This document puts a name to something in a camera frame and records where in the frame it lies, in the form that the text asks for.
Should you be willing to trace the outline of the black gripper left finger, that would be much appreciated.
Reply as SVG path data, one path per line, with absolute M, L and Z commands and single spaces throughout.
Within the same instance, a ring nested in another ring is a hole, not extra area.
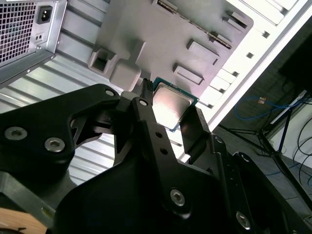
M 78 147 L 102 134 L 115 139 L 117 166 L 139 158 L 150 171 L 160 203 L 172 216 L 188 218 L 191 209 L 171 198 L 185 190 L 181 171 L 164 127 L 150 103 L 132 100 L 104 84 L 96 84 L 24 106 L 0 116 L 0 173 L 9 199 L 37 215 L 42 206 L 55 218 L 61 201 L 77 187 L 68 168 Z

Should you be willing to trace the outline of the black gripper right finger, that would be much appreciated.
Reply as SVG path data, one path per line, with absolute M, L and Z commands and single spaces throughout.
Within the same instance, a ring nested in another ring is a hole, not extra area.
M 228 154 L 224 141 L 212 134 L 200 109 L 192 106 L 180 122 L 190 164 L 211 173 L 227 214 L 228 227 L 237 234 L 291 234 L 291 214 L 276 197 L 274 186 L 244 155 Z

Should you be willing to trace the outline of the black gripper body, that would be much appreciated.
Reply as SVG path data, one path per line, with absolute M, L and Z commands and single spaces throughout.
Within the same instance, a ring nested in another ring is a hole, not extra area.
M 143 160 L 127 160 L 77 186 L 57 207 L 55 234 L 232 234 L 234 226 L 217 181 L 201 169 L 179 164 L 191 215 L 182 220 L 160 203 Z

